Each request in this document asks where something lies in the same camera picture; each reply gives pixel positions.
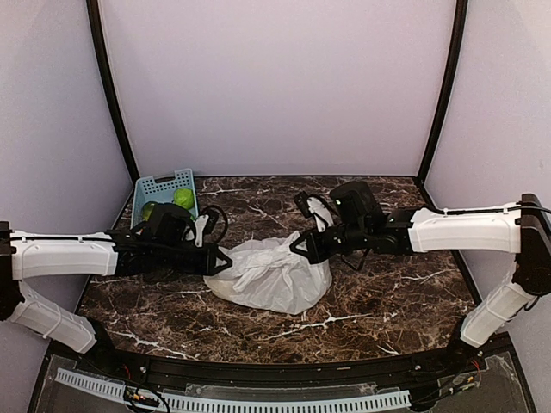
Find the brown marble surface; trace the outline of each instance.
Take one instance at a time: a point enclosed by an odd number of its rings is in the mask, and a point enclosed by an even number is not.
[[[286,237],[312,228],[295,207],[301,190],[327,195],[349,180],[369,183],[383,209],[423,200],[401,177],[197,178],[201,206],[227,212],[221,245]],[[130,207],[119,225],[129,225]],[[201,361],[313,363],[410,354],[446,344],[457,320],[473,308],[448,251],[415,256],[370,254],[360,273],[330,260],[333,283],[298,316],[260,311],[215,297],[200,276],[143,274],[93,279],[80,314],[104,323],[117,348]]]

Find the plastic bag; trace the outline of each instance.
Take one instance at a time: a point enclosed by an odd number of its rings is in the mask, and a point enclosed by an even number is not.
[[[299,237],[251,240],[224,250],[233,260],[231,268],[204,277],[221,299],[252,308],[299,314],[313,307],[331,285],[329,262],[310,265],[289,249]]]

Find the black pole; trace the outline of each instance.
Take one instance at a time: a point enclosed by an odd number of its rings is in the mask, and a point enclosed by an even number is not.
[[[427,141],[427,146],[424,149],[423,160],[421,161],[421,166],[419,168],[419,172],[417,173],[417,179],[422,184],[424,184],[424,181],[427,179],[430,166],[432,165],[432,160],[434,159],[436,147],[438,146],[438,140],[440,139],[440,133],[442,132],[444,118],[446,117],[446,111],[448,110],[451,90],[454,86],[455,72],[457,70],[457,62],[459,61],[461,41],[463,39],[463,30],[465,28],[465,20],[467,18],[467,3],[468,0],[457,0],[457,3],[455,4],[454,26],[451,32],[448,60],[446,61],[442,88],[440,88],[440,96],[438,97],[436,112],[434,114],[434,119],[432,120],[429,140]]]
[[[128,174],[130,174],[132,182],[136,182],[139,179],[138,166],[132,154],[132,148],[130,147],[130,141],[128,140],[127,130],[124,127],[121,108],[119,107],[119,101],[115,92],[115,85],[111,77],[99,6],[97,0],[86,0],[86,3],[88,5],[88,18],[90,19],[92,40],[94,41],[94,48],[96,49],[97,65],[100,70],[100,76],[102,77],[103,92],[107,99],[109,112],[111,113],[111,119],[115,127],[117,139],[119,140],[124,162],[127,165]]]

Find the light blue crate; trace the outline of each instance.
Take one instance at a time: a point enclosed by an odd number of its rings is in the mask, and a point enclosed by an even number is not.
[[[193,191],[195,206],[189,211],[194,217],[198,214],[197,193],[193,181],[193,172],[187,168],[176,170],[167,176],[147,176],[136,181],[134,202],[132,206],[132,227],[144,220],[142,209],[152,200],[158,203],[174,201],[174,191],[178,188],[189,188]]]

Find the green object in basket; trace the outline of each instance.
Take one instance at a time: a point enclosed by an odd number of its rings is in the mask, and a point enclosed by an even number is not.
[[[174,203],[185,209],[193,208],[195,206],[193,191],[189,188],[178,188],[174,191]]]
[[[147,202],[141,209],[141,214],[144,217],[144,221],[147,221],[152,216],[153,208],[158,204],[154,200]]]

